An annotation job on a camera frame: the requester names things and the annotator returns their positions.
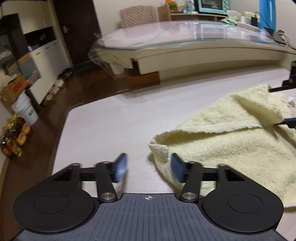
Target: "chair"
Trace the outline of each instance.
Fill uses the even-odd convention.
[[[123,28],[158,22],[156,8],[153,6],[134,6],[119,11]]]

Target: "transparent plastic sheet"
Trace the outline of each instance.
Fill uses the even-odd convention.
[[[196,49],[212,46],[215,41],[247,41],[254,44],[279,45],[265,30],[252,31],[213,21],[157,22],[118,29],[96,40],[89,58],[116,79],[133,68],[133,60],[157,50]]]

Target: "white bucket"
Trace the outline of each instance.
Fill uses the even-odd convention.
[[[38,119],[38,115],[30,103],[30,98],[23,91],[15,103],[11,105],[16,114],[22,116],[29,126],[33,125]]]

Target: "black round disc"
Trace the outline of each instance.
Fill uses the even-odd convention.
[[[94,212],[92,197],[68,182],[49,181],[22,193],[13,204],[19,224],[38,233],[58,233],[85,222]]]
[[[203,200],[206,216],[218,226],[238,233],[275,228],[283,214],[278,196],[260,185],[226,185]]]

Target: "folded towel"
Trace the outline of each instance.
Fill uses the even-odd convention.
[[[204,167],[227,164],[296,206],[296,130],[281,123],[295,117],[282,93],[268,85],[229,94],[175,130],[154,137],[149,148],[164,177],[182,189],[170,167],[177,153],[184,161]],[[213,190],[203,182],[201,194]]]

